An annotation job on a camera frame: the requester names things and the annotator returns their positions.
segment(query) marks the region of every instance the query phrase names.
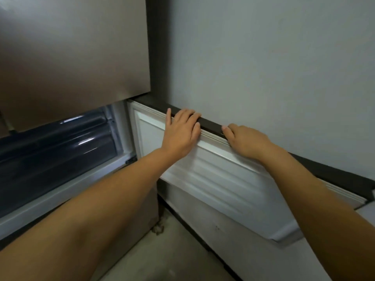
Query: person's right hand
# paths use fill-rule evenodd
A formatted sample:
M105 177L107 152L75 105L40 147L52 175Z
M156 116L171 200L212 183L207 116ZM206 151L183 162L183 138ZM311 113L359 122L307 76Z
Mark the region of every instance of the person's right hand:
M250 127L231 123L222 126L222 130L232 148L244 157L260 160L264 151L273 145L267 135Z

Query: person's right arm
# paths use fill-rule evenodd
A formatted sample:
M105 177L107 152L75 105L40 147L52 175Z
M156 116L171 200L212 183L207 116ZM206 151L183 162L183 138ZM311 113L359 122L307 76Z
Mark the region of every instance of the person's right arm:
M332 280L375 280L375 227L287 151L249 127L223 126L229 144L267 169Z

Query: finger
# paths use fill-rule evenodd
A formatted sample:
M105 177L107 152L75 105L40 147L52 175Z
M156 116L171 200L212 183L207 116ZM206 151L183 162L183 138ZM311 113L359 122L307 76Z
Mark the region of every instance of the finger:
M187 111L185 111L181 117L180 117L180 122L182 123L186 123L187 120L189 119L190 115L194 114L195 113L195 110L194 109L189 109Z
M174 116L174 120L173 120L173 122L177 122L177 121L179 121L181 115L182 115L185 111L187 111L187 108L181 109L178 113L176 113L176 115Z
M191 129L193 129L196 121L198 120L199 117L201 117L202 114L199 112L194 113L190 118L188 119L187 124L190 126Z
M233 134L236 135L236 132L239 129L239 126L237 124L230 123L228 127L230 128L230 130L232 130Z
M191 132L191 142L195 144L198 141L198 137L201 134L201 125L199 122L196 122L193 127L193 131Z
M234 134L233 134L232 130L228 126L225 126L225 125L223 125L221 127L221 130L223 130L223 134L227 138L229 144L232 145L233 142L234 142Z
M170 126L172 124L172 117L171 117L172 111L170 108L166 110L166 117L165 117L165 128Z

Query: person's left hand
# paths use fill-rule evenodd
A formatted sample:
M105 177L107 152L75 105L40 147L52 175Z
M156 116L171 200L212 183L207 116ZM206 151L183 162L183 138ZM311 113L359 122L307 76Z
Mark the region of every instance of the person's left hand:
M185 157L198 141L201 126L197 122L201 116L193 109L181 109L171 118L171 109L168 108L165 119L165 132L161 149L175 161Z

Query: white door panel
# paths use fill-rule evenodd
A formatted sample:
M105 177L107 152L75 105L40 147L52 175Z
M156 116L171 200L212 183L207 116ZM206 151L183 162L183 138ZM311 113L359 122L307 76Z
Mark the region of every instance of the white door panel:
M165 114L134 101L129 112L138 157L162 145ZM161 178L259 235L281 241L298 230L273 178L254 160L237 155L227 141L202 130L197 146ZM329 185L358 207L366 199Z

